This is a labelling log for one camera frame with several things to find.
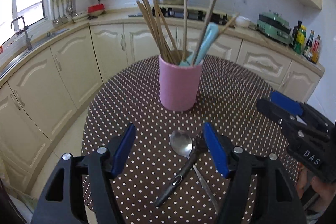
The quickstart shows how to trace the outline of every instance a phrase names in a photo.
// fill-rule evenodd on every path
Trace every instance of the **stove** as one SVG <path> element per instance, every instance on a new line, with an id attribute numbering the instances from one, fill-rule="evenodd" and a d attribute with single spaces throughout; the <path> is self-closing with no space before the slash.
<path id="1" fill-rule="evenodd" d="M 170 18 L 183 18 L 183 7 L 160 7 L 164 17 Z M 206 11 L 197 9 L 187 9 L 188 19 L 204 21 L 206 16 Z M 142 17 L 142 13 L 136 15 L 129 15 L 128 17 Z M 225 25 L 227 19 L 227 14 L 216 14 L 213 13 L 210 22 L 216 23 L 218 25 Z"/>

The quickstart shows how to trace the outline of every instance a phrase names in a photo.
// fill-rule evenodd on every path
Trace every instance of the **floor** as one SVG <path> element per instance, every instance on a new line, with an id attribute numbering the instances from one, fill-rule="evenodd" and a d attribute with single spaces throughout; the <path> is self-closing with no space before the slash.
<path id="1" fill-rule="evenodd" d="M 30 195 L 34 198 L 39 198 L 51 172 L 54 170 L 60 157 L 66 152 L 70 152 L 74 157 L 81 155 L 81 146 L 83 138 L 83 129 L 86 118 L 87 109 L 78 117 L 71 128 L 65 133 L 59 144 L 51 153 L 44 167 L 42 168 L 37 180 L 31 190 Z M 87 207 L 86 214 L 90 224 L 97 224 L 95 214 Z"/>

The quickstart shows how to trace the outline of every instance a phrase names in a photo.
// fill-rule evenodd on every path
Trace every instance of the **pink cup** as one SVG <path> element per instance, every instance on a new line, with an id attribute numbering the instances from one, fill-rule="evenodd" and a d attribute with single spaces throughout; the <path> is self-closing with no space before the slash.
<path id="1" fill-rule="evenodd" d="M 180 67 L 159 57 L 160 100 L 172 111 L 191 109 L 196 101 L 203 61 L 197 66 Z"/>

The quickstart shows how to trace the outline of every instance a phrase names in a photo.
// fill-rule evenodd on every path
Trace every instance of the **round table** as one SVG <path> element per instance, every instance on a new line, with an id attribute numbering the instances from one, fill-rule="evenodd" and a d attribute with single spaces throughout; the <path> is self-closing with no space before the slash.
<path id="1" fill-rule="evenodd" d="M 175 129 L 194 138 L 203 123 L 210 121 L 248 152 L 277 154 L 291 179 L 296 180 L 298 162 L 286 153 L 288 143 L 280 127 L 256 110 L 257 99 L 269 97 L 273 91 L 261 77 L 233 62 L 207 56 L 194 107 L 174 112 L 160 103 L 158 76 L 157 56 L 121 71 L 101 88 L 85 121 L 82 155 L 106 145 L 128 122 L 137 128 L 124 171 L 111 182 L 126 223 L 214 223 L 215 209 L 193 170 L 160 208 L 152 204 L 186 161 L 170 147 L 169 136 Z M 221 204 L 229 180 L 217 172 L 209 152 L 201 155 L 196 165 Z M 252 176 L 242 223 L 251 219 L 256 181 Z M 85 204 L 93 210 L 88 176 L 83 191 Z"/>

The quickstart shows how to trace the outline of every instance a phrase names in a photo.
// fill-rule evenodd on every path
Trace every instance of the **green electric cooker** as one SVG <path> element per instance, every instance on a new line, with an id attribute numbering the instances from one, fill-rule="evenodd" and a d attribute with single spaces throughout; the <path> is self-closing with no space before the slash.
<path id="1" fill-rule="evenodd" d="M 288 21 L 279 17 L 278 13 L 259 14 L 257 30 L 282 44 L 288 45 L 293 42 L 290 35 L 292 28 L 289 27 Z"/>

